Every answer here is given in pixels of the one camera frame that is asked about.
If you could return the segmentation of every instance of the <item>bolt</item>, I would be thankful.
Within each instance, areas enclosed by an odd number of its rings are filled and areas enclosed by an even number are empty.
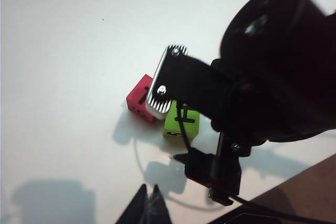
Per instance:
[[[178,48],[174,48],[173,50],[172,50],[172,56],[178,56],[180,54],[180,50],[178,49]]]
[[[161,86],[159,86],[159,88],[157,89],[158,91],[158,94],[160,94],[160,95],[164,95],[165,93],[166,93],[166,91],[167,91],[167,88],[166,88],[166,86],[165,85],[161,85]]]
[[[231,145],[231,148],[236,152],[236,151],[238,151],[238,150],[240,149],[240,145],[237,144],[237,143],[233,143],[233,144]]]

